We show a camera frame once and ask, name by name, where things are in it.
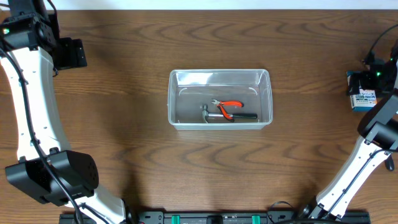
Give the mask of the blue white screwdriver box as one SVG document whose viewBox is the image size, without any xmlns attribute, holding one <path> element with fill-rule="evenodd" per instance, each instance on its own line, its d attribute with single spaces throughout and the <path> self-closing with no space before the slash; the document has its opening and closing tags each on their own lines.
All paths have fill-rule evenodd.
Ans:
<svg viewBox="0 0 398 224">
<path fill-rule="evenodd" d="M 351 109 L 354 112 L 367 112 L 377 103 L 376 92 L 374 90 L 364 90 L 361 86 L 360 76 L 359 82 L 359 94 L 349 96 Z"/>
</svg>

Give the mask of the black yellow screwdriver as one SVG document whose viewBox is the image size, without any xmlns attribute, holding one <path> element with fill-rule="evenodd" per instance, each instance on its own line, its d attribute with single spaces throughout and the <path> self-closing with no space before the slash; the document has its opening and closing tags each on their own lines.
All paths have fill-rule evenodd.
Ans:
<svg viewBox="0 0 398 224">
<path fill-rule="evenodd" d="M 392 158 L 392 154 L 389 155 L 389 157 L 384 161 L 385 167 L 388 171 L 394 171 L 395 165 L 394 165 L 394 160 Z"/>
</svg>

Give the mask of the clear plastic container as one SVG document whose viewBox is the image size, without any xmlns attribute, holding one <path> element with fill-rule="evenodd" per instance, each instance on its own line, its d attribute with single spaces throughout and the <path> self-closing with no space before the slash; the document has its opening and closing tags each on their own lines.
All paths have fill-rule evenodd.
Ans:
<svg viewBox="0 0 398 224">
<path fill-rule="evenodd" d="M 229 114 L 256 113 L 257 119 L 208 118 L 205 123 L 202 105 L 210 113 L 221 113 L 211 102 L 237 100 L 242 108 L 225 107 Z M 273 120 L 273 99 L 269 72 L 264 69 L 191 69 L 173 70 L 169 78 L 168 119 L 177 130 L 250 130 L 262 129 Z"/>
</svg>

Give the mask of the red black pliers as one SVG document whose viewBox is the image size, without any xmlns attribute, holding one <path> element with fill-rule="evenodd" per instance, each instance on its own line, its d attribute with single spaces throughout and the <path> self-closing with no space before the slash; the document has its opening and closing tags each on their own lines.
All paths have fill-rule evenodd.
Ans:
<svg viewBox="0 0 398 224">
<path fill-rule="evenodd" d="M 244 104 L 242 102 L 237 101 L 237 100 L 220 101 L 220 100 L 212 99 L 211 102 L 219 109 L 219 111 L 221 112 L 223 117 L 230 122 L 234 122 L 234 118 L 232 115 L 230 115 L 228 113 L 228 111 L 225 109 L 225 107 L 227 107 L 227 108 L 229 108 L 229 107 L 242 108 L 244 106 Z"/>
</svg>

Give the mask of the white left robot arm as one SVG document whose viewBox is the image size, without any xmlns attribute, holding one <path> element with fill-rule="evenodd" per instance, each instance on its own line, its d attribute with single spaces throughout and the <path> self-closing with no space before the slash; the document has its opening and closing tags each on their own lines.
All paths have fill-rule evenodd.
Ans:
<svg viewBox="0 0 398 224">
<path fill-rule="evenodd" d="M 99 183 L 93 158 L 75 152 L 60 122 L 53 78 L 87 65 L 80 39 L 61 37 L 56 13 L 42 0 L 9 0 L 1 23 L 1 66 L 12 91 L 19 133 L 15 188 L 41 204 L 74 209 L 70 223 L 131 223 L 124 200 Z"/>
</svg>

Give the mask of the small claw hammer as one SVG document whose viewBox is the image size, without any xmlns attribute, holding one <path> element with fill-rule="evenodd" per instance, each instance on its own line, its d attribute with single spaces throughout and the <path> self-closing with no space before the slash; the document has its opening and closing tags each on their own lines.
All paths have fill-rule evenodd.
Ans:
<svg viewBox="0 0 398 224">
<path fill-rule="evenodd" d="M 235 113 L 235 114 L 228 114 L 229 118 L 227 118 L 223 113 L 210 113 L 208 111 L 208 105 L 202 105 L 202 118 L 205 123 L 208 123 L 208 118 L 225 118 L 230 122 L 234 122 L 235 118 L 242 118 L 242 119 L 257 119 L 256 113 Z"/>
</svg>

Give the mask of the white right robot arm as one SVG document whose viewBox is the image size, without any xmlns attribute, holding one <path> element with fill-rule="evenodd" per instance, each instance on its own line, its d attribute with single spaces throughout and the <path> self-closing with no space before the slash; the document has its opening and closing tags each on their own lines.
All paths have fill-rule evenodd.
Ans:
<svg viewBox="0 0 398 224">
<path fill-rule="evenodd" d="M 359 138 L 332 182 L 306 205 L 300 218 L 341 220 L 357 191 L 377 166 L 397 152 L 397 80 L 394 88 L 365 114 Z"/>
</svg>

